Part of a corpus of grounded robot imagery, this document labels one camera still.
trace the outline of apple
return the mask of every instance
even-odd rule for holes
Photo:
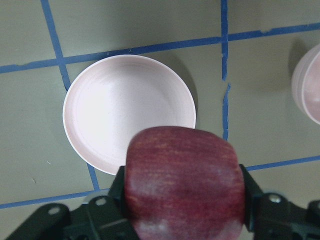
[[[139,132],[127,150],[124,196],[142,240],[235,240],[244,224],[235,150],[207,131],[161,126]]]

